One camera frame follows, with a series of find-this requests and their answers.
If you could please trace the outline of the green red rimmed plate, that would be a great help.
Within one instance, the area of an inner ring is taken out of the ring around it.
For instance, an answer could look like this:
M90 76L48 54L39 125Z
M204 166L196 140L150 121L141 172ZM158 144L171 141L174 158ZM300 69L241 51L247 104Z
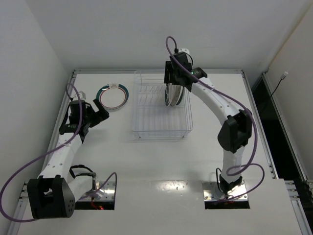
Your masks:
M126 105L129 99L129 91L122 84L107 84L98 90L96 99L105 110L115 112Z
M170 84L166 84L165 88L165 105L168 107L170 106L170 96L169 96L169 89L170 89Z

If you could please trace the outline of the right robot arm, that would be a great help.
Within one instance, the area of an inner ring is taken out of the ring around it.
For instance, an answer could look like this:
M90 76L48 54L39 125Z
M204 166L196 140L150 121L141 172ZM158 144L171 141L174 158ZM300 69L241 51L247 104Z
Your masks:
M242 175L238 170L242 165L245 146L252 134L252 121L248 112L238 109L213 88L205 87L203 82L212 85L207 73L201 68L192 68L185 51L174 50L174 55L166 62L164 82L173 85L175 89L185 88L197 96L220 122L222 127L218 133L218 143L224 156L219 189L228 194L242 182Z

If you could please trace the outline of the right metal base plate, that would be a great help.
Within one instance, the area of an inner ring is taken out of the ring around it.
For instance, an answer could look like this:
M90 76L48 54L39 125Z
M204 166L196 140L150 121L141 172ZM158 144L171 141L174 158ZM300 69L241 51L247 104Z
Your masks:
M228 191L227 195L218 189L216 181L203 182L202 188L205 202L213 202L226 198L230 198L231 201L235 202L248 202L247 189L244 181L239 186Z

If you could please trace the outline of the dark green patterned plate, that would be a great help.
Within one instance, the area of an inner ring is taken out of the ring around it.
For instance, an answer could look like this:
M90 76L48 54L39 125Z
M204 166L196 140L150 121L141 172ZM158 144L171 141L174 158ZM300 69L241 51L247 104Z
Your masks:
M180 105L183 97L184 97L184 88L181 89L180 96L179 96L179 99L178 99L176 105Z

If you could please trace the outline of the metal base plate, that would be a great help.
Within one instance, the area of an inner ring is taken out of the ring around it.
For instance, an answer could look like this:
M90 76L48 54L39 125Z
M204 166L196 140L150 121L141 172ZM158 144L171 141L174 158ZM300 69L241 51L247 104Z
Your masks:
M228 191L227 195L218 189L216 181L203 182L202 188L205 202L213 202L226 198L230 198L231 201L235 202L248 202L247 189L244 181L239 186Z
M114 202L116 182L108 181L102 186L103 183L104 182L97 182L96 190L88 191L79 201L91 201L93 199L94 202Z

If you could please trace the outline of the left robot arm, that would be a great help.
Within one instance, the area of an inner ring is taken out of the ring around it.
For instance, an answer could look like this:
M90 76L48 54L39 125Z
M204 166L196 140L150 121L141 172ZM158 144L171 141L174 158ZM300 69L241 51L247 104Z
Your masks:
M98 111L84 100L74 100L59 128L57 150L38 178L27 183L27 193L34 219L69 218L75 203L84 195L96 191L96 173L77 174L67 182L76 152L83 144L89 129L109 118L98 99L93 100Z

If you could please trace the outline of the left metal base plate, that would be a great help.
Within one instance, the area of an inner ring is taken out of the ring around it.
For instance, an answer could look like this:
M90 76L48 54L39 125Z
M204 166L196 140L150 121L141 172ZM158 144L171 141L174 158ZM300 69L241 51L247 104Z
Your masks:
M97 182L96 190L88 191L79 201L91 201L93 199L94 202L114 202L116 182L108 181L102 186L103 183L104 182Z

